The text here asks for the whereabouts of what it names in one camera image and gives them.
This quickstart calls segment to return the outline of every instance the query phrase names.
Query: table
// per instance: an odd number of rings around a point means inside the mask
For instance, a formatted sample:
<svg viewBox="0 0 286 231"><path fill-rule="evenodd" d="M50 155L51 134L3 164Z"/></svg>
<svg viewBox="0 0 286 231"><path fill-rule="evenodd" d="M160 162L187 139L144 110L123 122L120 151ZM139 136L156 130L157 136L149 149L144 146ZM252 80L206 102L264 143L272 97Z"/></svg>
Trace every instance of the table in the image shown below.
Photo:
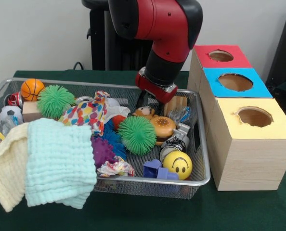
<svg viewBox="0 0 286 231"><path fill-rule="evenodd" d="M136 72L18 71L15 77L134 85ZM176 83L187 86L187 72ZM277 191L218 192L214 180L191 200L92 192L82 210L62 204L28 208L26 200L6 213L0 230L283 230L286 231L286 174Z"/></svg>

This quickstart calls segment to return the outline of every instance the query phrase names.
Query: smiley face ball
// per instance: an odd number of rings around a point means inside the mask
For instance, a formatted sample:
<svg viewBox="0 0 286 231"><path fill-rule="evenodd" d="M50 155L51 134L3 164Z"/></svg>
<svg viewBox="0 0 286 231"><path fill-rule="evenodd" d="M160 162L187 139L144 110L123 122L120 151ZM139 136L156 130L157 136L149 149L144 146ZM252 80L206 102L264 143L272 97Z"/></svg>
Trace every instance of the smiley face ball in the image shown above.
<svg viewBox="0 0 286 231"><path fill-rule="evenodd" d="M192 161L186 153L174 151L165 157L163 167L166 167L169 172L176 173L178 179L184 180L192 172Z"/></svg>

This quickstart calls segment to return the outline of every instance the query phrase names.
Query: purple plastic block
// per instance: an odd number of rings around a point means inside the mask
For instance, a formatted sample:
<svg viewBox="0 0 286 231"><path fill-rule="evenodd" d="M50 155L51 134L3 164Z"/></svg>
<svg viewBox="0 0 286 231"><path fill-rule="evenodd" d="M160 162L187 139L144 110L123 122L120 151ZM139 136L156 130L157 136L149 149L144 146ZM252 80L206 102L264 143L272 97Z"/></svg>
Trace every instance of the purple plastic block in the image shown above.
<svg viewBox="0 0 286 231"><path fill-rule="evenodd" d="M169 172L165 167L160 167L158 169L157 179L178 180L178 175L176 173Z"/></svg>
<svg viewBox="0 0 286 231"><path fill-rule="evenodd" d="M160 160L146 161L143 165L143 177L156 178L160 167L162 167Z"/></svg>

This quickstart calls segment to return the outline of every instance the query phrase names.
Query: stacked boxes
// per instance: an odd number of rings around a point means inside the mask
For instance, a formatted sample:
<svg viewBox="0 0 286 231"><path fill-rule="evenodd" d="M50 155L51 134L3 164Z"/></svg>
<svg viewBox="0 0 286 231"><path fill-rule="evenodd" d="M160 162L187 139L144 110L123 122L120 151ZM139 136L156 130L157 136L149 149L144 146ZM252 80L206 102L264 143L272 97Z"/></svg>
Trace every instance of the stacked boxes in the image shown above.
<svg viewBox="0 0 286 231"><path fill-rule="evenodd" d="M286 116L240 48L195 46L188 89L201 96L218 190L276 190L286 170Z"/></svg>

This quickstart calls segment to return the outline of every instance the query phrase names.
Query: mint green towel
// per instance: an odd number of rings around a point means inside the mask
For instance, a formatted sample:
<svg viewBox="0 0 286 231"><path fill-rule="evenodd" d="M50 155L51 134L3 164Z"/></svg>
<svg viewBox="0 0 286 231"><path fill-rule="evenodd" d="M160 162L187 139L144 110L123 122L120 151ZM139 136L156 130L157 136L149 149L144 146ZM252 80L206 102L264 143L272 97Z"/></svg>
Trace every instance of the mint green towel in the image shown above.
<svg viewBox="0 0 286 231"><path fill-rule="evenodd" d="M65 126L52 119L28 127L28 206L63 203L82 209L96 184L90 126Z"/></svg>

